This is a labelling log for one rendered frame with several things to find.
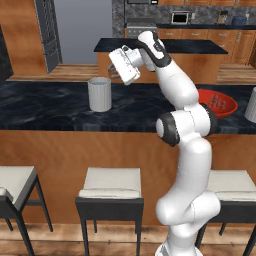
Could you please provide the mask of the steel oven with hob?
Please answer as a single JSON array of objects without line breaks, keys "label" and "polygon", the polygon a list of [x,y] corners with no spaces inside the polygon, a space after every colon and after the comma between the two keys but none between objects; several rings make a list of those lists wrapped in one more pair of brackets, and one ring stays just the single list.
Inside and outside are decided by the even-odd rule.
[{"label": "steel oven with hob", "polygon": [[128,23],[126,25],[126,37],[137,38],[144,31],[157,31],[154,23]]}]

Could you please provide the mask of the grey fridge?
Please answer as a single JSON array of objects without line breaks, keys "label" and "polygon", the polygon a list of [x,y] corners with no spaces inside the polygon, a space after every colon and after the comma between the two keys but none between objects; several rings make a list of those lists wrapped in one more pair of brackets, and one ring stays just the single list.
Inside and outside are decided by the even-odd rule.
[{"label": "grey fridge", "polygon": [[54,0],[34,0],[46,70],[51,73],[62,62]]}]

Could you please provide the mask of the wooden counter with dark top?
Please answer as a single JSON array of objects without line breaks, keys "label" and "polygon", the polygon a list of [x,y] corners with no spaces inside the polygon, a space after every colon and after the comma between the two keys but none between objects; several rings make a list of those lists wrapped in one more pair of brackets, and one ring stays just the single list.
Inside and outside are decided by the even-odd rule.
[{"label": "wooden counter with dark top", "polygon": [[178,151],[156,134],[171,105],[154,84],[112,87],[112,108],[95,113],[84,83],[0,82],[0,166],[33,166],[55,223],[79,220],[75,198],[90,167],[141,171],[143,222],[173,184]]}]

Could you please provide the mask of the black stool with white cushion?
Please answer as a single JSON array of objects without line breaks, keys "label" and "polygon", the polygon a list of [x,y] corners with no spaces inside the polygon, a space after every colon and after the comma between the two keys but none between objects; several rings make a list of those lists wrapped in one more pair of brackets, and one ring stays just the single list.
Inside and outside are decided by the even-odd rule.
[{"label": "black stool with white cushion", "polygon": [[22,216],[25,206],[41,206],[50,231],[53,231],[38,174],[34,166],[0,166],[0,219],[4,219],[10,231],[14,219],[23,238],[29,256],[34,250]]},{"label": "black stool with white cushion", "polygon": [[97,232],[98,220],[134,221],[137,235],[136,256],[140,256],[144,199],[139,168],[89,167],[75,204],[80,217],[86,256],[90,256],[88,220],[93,221],[94,232]]},{"label": "black stool with white cushion", "polygon": [[228,223],[253,224],[254,229],[243,253],[243,256],[250,256],[256,242],[256,186],[251,177],[246,170],[212,170],[208,190],[218,196],[221,211],[198,231],[196,247],[200,248],[209,223],[222,224],[220,235]]}]

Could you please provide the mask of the red ice bowl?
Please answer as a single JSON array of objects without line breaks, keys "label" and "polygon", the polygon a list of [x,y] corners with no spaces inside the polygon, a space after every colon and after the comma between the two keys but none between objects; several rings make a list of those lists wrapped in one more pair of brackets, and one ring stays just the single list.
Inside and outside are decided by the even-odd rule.
[{"label": "red ice bowl", "polygon": [[[233,98],[224,93],[208,89],[199,89],[198,92],[199,102],[206,104],[207,107],[210,108],[218,118],[228,117],[229,115],[233,114],[238,108],[237,102]],[[212,101],[213,95],[218,96],[218,101]],[[214,102],[217,103],[217,108],[211,108],[210,105]],[[221,104],[226,105],[225,110],[218,109],[218,106]]]}]

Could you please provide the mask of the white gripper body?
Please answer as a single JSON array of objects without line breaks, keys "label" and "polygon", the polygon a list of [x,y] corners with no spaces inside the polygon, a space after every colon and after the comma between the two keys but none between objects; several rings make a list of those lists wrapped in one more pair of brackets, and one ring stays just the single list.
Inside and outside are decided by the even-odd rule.
[{"label": "white gripper body", "polygon": [[141,55],[138,49],[118,48],[109,54],[111,64],[125,85],[130,85],[140,77]]}]

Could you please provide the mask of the wooden wall cupboards run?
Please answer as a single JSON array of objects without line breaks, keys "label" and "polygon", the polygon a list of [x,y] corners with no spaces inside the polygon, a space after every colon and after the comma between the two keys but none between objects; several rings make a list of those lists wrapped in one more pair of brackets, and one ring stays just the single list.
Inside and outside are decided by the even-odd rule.
[{"label": "wooden wall cupboards run", "polygon": [[256,0],[158,0],[158,5],[256,7]]}]

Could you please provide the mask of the white ribbed glass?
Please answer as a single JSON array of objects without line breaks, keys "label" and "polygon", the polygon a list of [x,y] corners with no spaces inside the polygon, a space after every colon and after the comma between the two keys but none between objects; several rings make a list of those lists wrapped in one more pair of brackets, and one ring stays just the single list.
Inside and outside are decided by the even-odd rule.
[{"label": "white ribbed glass", "polygon": [[251,95],[244,117],[250,122],[256,123],[256,96]]},{"label": "white ribbed glass", "polygon": [[94,77],[88,81],[89,106],[92,111],[106,112],[112,107],[111,80]]}]

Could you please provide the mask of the dark microwave oven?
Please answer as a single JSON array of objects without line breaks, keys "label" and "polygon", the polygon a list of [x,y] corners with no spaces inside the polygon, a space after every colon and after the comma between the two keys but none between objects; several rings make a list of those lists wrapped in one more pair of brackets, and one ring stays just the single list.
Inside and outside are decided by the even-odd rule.
[{"label": "dark microwave oven", "polygon": [[158,5],[158,0],[126,0],[127,4]]}]

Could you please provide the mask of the wooden island with dark top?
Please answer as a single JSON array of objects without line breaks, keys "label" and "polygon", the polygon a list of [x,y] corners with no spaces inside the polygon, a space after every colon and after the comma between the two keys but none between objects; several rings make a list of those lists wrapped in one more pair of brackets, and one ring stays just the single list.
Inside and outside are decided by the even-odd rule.
[{"label": "wooden island with dark top", "polygon": [[[168,54],[195,84],[215,84],[220,62],[228,54],[211,40],[163,39]],[[101,38],[94,51],[98,56],[98,75],[108,75],[109,53],[123,45],[136,48],[136,40],[128,38]]]}]

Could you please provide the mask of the white toaster oven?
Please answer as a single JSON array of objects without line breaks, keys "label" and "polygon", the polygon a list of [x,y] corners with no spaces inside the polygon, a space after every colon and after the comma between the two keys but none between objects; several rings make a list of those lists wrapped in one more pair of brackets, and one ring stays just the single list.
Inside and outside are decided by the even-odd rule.
[{"label": "white toaster oven", "polygon": [[171,23],[173,25],[186,25],[189,21],[190,13],[188,11],[173,11]]}]

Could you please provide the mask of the dark coffee machine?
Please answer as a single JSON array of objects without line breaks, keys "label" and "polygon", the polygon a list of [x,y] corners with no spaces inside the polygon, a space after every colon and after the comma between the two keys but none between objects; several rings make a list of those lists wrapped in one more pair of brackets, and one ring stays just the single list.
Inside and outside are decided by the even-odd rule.
[{"label": "dark coffee machine", "polygon": [[225,21],[227,20],[228,17],[228,12],[227,11],[218,11],[218,19],[217,19],[217,24],[218,25],[223,25]]}]

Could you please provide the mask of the wooden base cupboards run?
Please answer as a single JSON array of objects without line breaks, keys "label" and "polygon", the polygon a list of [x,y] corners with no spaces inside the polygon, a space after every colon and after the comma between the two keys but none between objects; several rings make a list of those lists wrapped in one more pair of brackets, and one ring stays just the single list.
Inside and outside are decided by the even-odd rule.
[{"label": "wooden base cupboards run", "polygon": [[221,64],[248,64],[256,30],[158,28],[161,39],[208,39],[227,51]]}]

